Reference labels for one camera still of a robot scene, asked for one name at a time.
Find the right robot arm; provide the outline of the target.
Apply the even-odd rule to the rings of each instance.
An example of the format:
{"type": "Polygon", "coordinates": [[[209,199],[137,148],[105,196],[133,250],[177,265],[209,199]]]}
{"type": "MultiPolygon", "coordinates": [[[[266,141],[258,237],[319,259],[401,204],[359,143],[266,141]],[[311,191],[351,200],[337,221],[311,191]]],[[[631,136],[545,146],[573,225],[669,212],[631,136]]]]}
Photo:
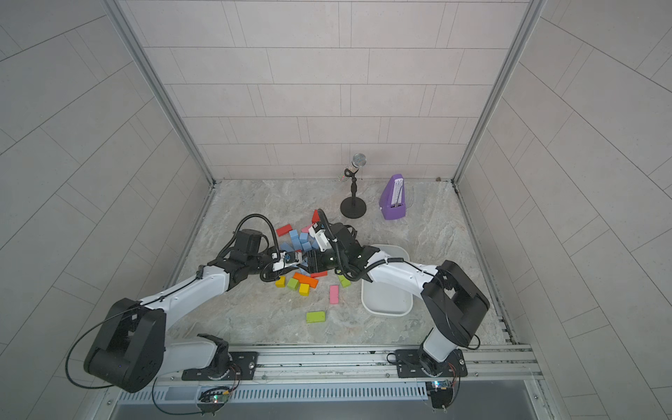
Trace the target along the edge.
{"type": "Polygon", "coordinates": [[[419,350],[418,365],[430,376],[445,375],[449,357],[467,348],[490,309],[490,302],[456,262],[413,264],[374,246],[362,246],[342,223],[318,222],[310,229],[320,247],[306,254],[306,270],[335,270],[350,282],[390,285],[419,297],[434,327],[419,350]]]}

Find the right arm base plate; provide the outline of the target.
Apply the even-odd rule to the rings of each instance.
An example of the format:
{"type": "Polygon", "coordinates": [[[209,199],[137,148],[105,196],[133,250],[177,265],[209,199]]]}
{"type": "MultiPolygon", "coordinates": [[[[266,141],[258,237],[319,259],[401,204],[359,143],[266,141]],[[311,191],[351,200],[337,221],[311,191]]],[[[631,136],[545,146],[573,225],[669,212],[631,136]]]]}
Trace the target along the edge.
{"type": "Polygon", "coordinates": [[[399,378],[453,378],[468,376],[462,351],[457,348],[443,362],[437,362],[424,350],[397,349],[393,353],[399,378]]]}

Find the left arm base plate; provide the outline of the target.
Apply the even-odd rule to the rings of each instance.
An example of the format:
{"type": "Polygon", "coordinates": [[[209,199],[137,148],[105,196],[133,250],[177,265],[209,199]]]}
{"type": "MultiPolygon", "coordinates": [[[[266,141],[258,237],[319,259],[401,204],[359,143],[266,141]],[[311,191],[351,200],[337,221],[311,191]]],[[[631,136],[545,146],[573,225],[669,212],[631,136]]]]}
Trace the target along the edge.
{"type": "Polygon", "coordinates": [[[186,369],[181,380],[186,382],[251,381],[254,378],[259,353],[233,352],[215,355],[203,369],[186,369]]]}

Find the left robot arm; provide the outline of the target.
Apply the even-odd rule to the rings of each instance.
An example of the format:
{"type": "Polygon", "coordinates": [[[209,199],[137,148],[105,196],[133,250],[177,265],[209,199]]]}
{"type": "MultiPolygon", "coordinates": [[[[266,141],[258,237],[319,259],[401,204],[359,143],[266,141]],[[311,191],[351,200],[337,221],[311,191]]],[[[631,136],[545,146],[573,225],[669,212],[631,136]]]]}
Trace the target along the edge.
{"type": "Polygon", "coordinates": [[[252,275],[275,282],[301,263],[296,252],[281,250],[275,231],[266,236],[238,225],[217,256],[201,264],[190,278],[140,300],[115,302],[106,318],[91,329],[96,337],[83,369],[107,388],[137,392],[170,370],[207,368],[225,342],[206,337],[169,345],[170,327],[252,275]]]}

